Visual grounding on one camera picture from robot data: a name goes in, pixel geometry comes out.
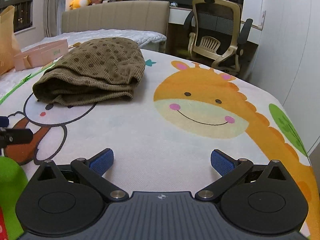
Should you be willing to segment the brown paper bag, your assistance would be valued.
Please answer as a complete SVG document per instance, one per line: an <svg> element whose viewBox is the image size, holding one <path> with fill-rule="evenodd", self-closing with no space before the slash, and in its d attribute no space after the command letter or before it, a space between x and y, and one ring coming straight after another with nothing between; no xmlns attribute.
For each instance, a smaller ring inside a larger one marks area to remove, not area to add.
<svg viewBox="0 0 320 240"><path fill-rule="evenodd" d="M14 68L14 56L21 52L14 35L15 7L10 5L1 12L0 25L0 74L4 74Z"/></svg>

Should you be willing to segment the pink gift box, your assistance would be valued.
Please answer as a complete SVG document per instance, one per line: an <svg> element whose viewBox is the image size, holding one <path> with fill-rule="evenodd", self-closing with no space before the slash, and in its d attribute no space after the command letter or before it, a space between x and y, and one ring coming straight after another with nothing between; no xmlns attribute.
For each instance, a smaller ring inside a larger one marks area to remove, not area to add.
<svg viewBox="0 0 320 240"><path fill-rule="evenodd" d="M16 71L42 67L68 53L67 40L35 46L14 56Z"/></svg>

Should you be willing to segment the cartoon animal play mat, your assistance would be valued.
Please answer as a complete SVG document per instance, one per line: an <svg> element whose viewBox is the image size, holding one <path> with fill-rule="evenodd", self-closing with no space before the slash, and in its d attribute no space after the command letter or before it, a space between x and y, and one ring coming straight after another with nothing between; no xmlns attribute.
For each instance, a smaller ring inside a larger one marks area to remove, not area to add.
<svg viewBox="0 0 320 240"><path fill-rule="evenodd" d="M131 101L45 110L32 95L33 77L2 104L10 123L27 119L33 131L51 126L39 157L58 164L104 148L115 162L106 178L132 191L190 191L218 179L209 156L220 149L258 164L279 159L309 205L302 233L319 239L319 196L303 142L279 101L218 70L143 51L146 69Z"/></svg>

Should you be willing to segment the brown corduroy dotted garment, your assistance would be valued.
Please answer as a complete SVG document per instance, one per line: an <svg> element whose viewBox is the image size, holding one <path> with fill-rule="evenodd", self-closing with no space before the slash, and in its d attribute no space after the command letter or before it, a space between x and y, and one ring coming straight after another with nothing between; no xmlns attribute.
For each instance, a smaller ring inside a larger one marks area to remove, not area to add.
<svg viewBox="0 0 320 240"><path fill-rule="evenodd" d="M109 99L133 99L145 60L138 44L128 38L97 38L61 57L33 85L37 100L82 106Z"/></svg>

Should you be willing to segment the white wardrobe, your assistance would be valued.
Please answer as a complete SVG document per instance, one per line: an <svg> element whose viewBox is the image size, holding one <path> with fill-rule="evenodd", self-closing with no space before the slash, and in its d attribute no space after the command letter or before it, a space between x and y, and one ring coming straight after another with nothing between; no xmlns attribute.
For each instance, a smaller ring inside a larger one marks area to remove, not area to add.
<svg viewBox="0 0 320 240"><path fill-rule="evenodd" d="M252 84L285 108L305 150L319 144L319 0L263 0Z"/></svg>

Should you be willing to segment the beige office chair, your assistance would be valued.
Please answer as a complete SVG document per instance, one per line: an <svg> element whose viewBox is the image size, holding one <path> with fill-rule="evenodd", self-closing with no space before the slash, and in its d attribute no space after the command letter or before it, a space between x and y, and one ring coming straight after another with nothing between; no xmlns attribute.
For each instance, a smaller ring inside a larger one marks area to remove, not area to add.
<svg viewBox="0 0 320 240"><path fill-rule="evenodd" d="M241 24L240 6L228 0L193 0L192 6L184 23L184 27L190 31L189 57L210 61L212 68L237 76L253 20L248 18ZM200 28L199 13L232 20L232 35Z"/></svg>

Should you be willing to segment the beige padded headboard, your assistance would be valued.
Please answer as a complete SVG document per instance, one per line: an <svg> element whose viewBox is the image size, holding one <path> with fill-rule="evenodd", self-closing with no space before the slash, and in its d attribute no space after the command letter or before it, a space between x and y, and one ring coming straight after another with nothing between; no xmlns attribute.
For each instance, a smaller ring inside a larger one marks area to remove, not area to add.
<svg viewBox="0 0 320 240"><path fill-rule="evenodd" d="M63 33L100 29L154 31L167 34L170 4L166 1L120 1L69 10L62 14Z"/></svg>

